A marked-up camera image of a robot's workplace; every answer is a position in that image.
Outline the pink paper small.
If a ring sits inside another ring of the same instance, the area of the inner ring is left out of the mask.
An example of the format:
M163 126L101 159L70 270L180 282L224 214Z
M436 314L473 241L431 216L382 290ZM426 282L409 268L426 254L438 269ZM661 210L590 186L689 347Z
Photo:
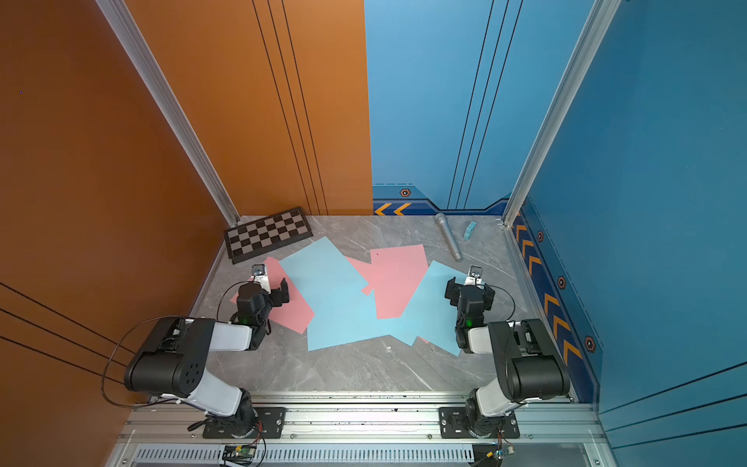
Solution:
M362 289L362 293L366 296L369 296L375 289L375 268L373 265L359 261L353 258L347 257L348 262L352 264L352 267L357 270L358 274L362 276L366 282L367 286Z

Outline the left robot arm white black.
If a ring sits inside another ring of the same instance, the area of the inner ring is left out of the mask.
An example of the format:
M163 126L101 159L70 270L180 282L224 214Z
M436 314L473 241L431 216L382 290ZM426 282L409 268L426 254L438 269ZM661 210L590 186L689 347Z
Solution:
M227 322L215 318L161 317L130 362L124 385L132 392L182 403L203 413L188 427L205 439L278 439L286 409L254 407L248 390L230 385L206 369L212 352L259 348L272 334L270 314L290 302L285 278L270 286L267 267L255 265L238 285L237 311Z

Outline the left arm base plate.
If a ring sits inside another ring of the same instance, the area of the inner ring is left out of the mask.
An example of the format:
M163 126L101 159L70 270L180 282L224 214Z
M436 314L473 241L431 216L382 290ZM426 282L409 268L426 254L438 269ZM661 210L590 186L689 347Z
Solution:
M285 407L259 407L254 409L251 423L211 421L204 424L202 437L210 440L254 440L259 435L265 440L279 439L285 425Z

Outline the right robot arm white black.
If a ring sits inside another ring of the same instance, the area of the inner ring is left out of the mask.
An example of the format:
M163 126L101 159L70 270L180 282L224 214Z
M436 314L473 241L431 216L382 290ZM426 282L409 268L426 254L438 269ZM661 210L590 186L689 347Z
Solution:
M542 320L484 320L497 289L482 280L479 267L470 268L462 284L451 278L445 286L445 298L457 311L458 347L490 355L495 378L472 390L462 408L439 410L444 439L517 439L517 409L570 394L567 366Z

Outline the light blue paper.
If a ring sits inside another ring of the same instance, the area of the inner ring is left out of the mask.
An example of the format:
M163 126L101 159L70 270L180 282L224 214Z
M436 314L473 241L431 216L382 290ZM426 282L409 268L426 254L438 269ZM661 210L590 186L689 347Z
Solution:
M377 317L377 292L366 295L348 288L323 292L310 300L314 317L307 327L309 351L391 336L412 346L414 330L400 318Z
M411 346L422 338L459 356L460 348L455 337L457 309L445 297L447 283L453 278L456 283L463 284L466 274L434 261L402 316L395 320L392 336Z
M280 266L317 315L351 309L370 299L363 293L368 282L328 237L281 260Z

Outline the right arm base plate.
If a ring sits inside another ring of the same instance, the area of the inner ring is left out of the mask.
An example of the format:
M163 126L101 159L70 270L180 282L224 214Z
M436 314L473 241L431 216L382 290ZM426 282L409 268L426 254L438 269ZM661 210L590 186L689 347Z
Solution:
M438 414L443 439L517 440L521 437L514 414L489 418L481 426L476 421L471 422L465 407L441 407Z

